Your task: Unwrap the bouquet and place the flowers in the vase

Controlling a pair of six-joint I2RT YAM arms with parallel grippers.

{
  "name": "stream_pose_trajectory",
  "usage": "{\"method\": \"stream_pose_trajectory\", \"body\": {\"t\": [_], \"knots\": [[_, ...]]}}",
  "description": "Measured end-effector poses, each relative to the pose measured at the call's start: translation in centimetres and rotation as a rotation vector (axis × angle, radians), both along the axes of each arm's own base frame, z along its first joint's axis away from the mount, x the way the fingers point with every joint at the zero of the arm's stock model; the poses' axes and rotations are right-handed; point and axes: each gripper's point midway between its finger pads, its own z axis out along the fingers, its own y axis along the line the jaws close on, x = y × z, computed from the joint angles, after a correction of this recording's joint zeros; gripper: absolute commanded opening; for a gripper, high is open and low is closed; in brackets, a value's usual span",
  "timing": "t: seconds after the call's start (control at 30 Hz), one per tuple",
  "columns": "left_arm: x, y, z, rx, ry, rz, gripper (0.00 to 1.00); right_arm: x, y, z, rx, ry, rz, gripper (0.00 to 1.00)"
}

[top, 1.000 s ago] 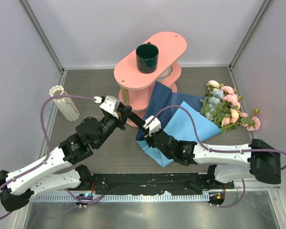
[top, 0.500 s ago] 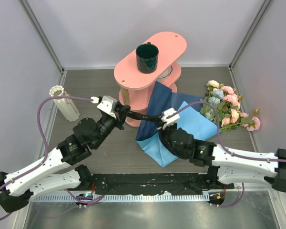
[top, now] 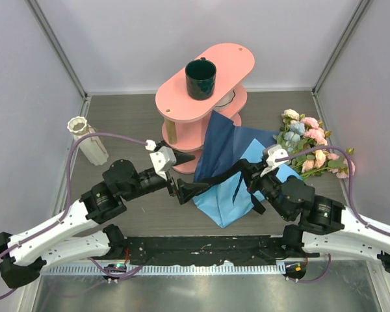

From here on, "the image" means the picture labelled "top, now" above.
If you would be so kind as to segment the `black ribbon gold lettering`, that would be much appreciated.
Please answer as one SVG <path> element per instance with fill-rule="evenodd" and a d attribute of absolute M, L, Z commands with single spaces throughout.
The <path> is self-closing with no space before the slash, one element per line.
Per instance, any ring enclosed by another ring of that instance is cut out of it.
<path fill-rule="evenodd" d="M 266 208 L 261 204 L 261 202 L 254 196 L 253 192 L 250 191 L 249 186 L 253 182 L 253 175 L 263 169 L 262 162 L 251 163 L 247 159 L 238 160 L 230 169 L 226 170 L 224 173 L 216 175 L 214 177 L 208 177 L 200 180 L 200 183 L 207 183 L 209 187 L 218 185 L 229 179 L 230 177 L 236 175 L 240 172 L 239 182 L 235 188 L 235 191 L 232 196 L 232 203 L 235 203 L 236 197 L 239 193 L 241 183 L 244 183 L 247 186 L 247 193 L 250 195 L 250 201 L 253 204 L 252 209 L 262 215 Z"/>

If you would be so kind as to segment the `blue wrapping paper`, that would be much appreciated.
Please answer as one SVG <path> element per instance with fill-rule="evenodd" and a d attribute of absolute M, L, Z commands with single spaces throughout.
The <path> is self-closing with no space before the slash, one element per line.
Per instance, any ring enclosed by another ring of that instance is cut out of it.
<path fill-rule="evenodd" d="M 229 118 L 214 112 L 207 126 L 203 151 L 196 167 L 194 181 L 200 183 L 201 179 L 222 174 L 240 159 L 247 159 L 250 163 L 261 162 L 263 150 L 275 143 L 273 132 L 236 126 Z M 223 183 L 194 197 L 197 208 L 221 228 L 253 210 L 244 181 L 241 183 L 235 203 L 232 203 L 232 196 L 240 176 L 239 172 Z M 270 204 L 284 218 L 295 219 L 305 203 L 300 193 L 305 184 L 302 178 L 286 164 L 279 167 L 276 177 L 282 182 L 282 199 L 270 201 Z M 265 200 L 259 192 L 255 195 L 261 203 Z"/>

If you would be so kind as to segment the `artificial flower bunch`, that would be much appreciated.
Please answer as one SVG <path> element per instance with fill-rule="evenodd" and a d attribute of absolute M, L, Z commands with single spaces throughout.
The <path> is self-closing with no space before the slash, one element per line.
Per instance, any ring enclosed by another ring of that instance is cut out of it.
<path fill-rule="evenodd" d="M 289 155 L 306 152 L 288 162 L 303 179 L 321 176 L 326 172 L 331 172 L 339 179 L 355 174 L 353 162 L 348 162 L 341 152 L 327 148 L 331 133 L 324 130 L 322 121 L 293 109 L 284 110 L 281 119 L 280 133 L 274 138 Z"/>

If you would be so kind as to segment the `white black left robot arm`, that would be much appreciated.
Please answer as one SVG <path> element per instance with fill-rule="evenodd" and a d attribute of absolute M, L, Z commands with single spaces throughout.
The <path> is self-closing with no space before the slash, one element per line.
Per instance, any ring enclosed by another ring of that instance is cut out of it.
<path fill-rule="evenodd" d="M 106 225 L 86 237 L 77 234 L 94 229 L 126 212 L 126 201 L 167 189 L 181 204 L 205 192 L 208 183 L 187 183 L 173 178 L 169 170 L 193 157 L 168 146 L 150 154 L 153 166 L 137 172 L 131 161 L 113 162 L 103 181 L 74 201 L 62 213 L 17 235 L 0 233 L 0 274 L 7 287 L 17 289 L 36 280 L 42 271 L 63 262 L 94 257 L 119 259 L 126 239 L 118 226 Z"/>

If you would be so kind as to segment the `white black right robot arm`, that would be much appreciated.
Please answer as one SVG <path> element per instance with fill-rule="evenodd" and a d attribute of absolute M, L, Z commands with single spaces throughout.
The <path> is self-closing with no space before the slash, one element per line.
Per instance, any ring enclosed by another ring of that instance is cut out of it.
<path fill-rule="evenodd" d="M 282 252 L 294 257 L 337 253 L 382 264 L 390 273 L 390 225 L 358 215 L 349 206 L 318 196 L 315 189 L 290 175 L 280 181 L 278 168 L 263 162 L 246 163 L 242 176 L 248 192 L 259 191 L 289 222 L 280 241 Z"/>

